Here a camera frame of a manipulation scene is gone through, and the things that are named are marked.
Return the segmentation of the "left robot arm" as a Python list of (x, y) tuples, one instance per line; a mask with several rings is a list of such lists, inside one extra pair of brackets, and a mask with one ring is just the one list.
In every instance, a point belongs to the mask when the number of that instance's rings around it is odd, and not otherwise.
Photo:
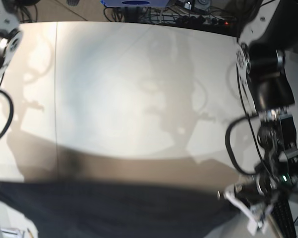
[[(236, 74), (239, 96), (251, 97), (254, 111), (232, 121), (225, 133), (225, 146), (235, 169), (247, 176), (218, 193), (249, 220), (255, 235), (268, 225), (282, 238), (296, 237), (289, 206), (290, 195), (298, 190), (297, 131), (288, 107), (295, 98), (287, 80), (285, 51), (298, 42), (298, 0), (257, 0), (249, 13), (238, 20)], [(240, 122), (260, 120), (252, 132), (260, 162), (253, 172), (236, 161), (230, 135)]]

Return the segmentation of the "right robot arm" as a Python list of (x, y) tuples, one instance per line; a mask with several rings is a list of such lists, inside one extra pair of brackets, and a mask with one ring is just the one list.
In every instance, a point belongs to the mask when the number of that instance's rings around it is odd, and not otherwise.
[(15, 1), (0, 0), (0, 78), (10, 64), (23, 37)]

